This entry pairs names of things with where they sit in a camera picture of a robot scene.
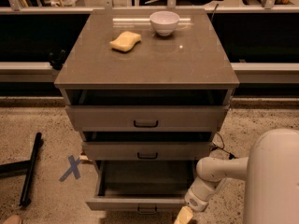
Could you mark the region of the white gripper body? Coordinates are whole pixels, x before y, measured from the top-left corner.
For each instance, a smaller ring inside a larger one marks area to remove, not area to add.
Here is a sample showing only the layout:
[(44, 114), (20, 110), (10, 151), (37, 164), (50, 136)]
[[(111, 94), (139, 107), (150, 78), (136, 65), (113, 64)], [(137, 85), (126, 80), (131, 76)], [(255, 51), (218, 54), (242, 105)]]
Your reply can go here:
[(196, 177), (185, 194), (185, 203), (194, 212), (204, 212), (209, 200), (225, 186), (226, 182), (226, 178), (219, 182), (211, 182)]

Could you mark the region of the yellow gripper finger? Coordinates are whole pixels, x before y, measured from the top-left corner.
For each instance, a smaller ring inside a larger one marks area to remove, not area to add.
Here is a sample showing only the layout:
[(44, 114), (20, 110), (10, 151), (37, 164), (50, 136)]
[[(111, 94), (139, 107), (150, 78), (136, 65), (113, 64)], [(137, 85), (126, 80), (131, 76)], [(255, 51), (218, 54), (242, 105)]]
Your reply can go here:
[(183, 206), (174, 221), (174, 224), (188, 224), (193, 218), (193, 211), (189, 206)]

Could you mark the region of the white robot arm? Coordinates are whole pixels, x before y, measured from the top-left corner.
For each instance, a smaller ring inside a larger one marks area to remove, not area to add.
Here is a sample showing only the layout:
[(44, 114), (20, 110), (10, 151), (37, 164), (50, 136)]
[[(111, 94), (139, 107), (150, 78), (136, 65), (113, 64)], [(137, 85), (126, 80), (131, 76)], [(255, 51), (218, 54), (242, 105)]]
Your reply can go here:
[(255, 142), (246, 158), (197, 162), (197, 177), (174, 224), (187, 224), (226, 182), (246, 182), (243, 224), (299, 224), (299, 131), (275, 129)]

